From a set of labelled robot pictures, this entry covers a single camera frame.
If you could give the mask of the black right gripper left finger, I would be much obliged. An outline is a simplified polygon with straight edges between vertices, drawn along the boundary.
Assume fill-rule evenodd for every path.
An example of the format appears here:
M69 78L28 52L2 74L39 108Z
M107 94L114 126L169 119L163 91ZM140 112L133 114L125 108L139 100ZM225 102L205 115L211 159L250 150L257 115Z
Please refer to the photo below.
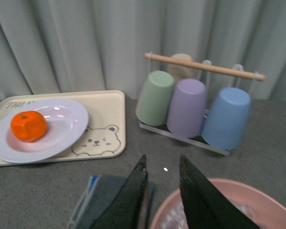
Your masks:
M92 224L92 229L136 229L148 186L146 155L142 155L109 207Z

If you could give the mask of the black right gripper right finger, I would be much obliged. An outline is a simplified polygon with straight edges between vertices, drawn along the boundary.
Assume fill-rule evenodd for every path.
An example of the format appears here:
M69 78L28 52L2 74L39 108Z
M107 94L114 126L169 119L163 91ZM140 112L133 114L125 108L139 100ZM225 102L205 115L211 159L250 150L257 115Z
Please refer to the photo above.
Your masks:
M180 192L190 229L258 229L189 161L180 156Z

